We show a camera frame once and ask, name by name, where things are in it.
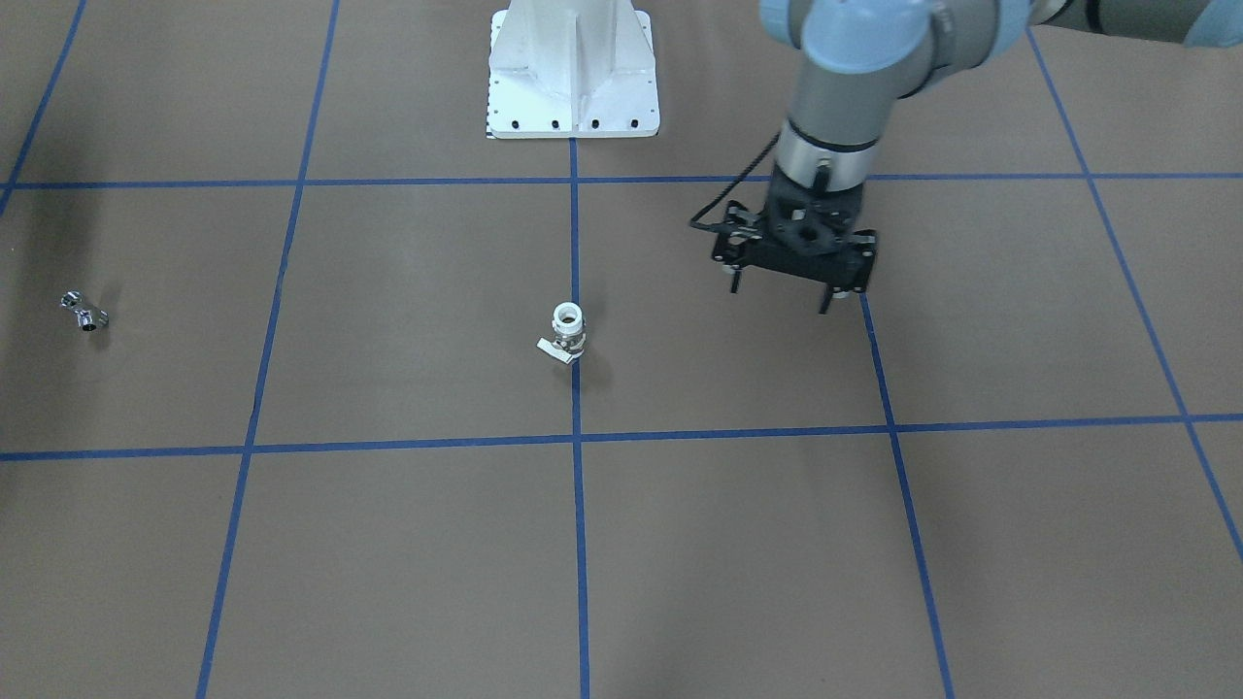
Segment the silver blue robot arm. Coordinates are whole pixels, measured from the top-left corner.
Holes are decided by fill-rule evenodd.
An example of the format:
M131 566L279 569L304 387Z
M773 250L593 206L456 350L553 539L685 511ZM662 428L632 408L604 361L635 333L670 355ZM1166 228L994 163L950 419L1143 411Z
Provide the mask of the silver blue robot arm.
M1231 49L1238 1L762 1L759 22L802 53L764 204L769 236L803 256L843 248L892 106L999 57L1025 29Z

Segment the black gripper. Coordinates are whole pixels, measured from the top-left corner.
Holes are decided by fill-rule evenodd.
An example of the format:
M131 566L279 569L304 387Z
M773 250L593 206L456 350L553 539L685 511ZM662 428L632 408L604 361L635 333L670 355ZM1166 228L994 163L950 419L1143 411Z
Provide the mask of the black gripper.
M834 255L851 238L864 203L864 185L829 192L802 187L774 165L762 216L764 236L796 255Z

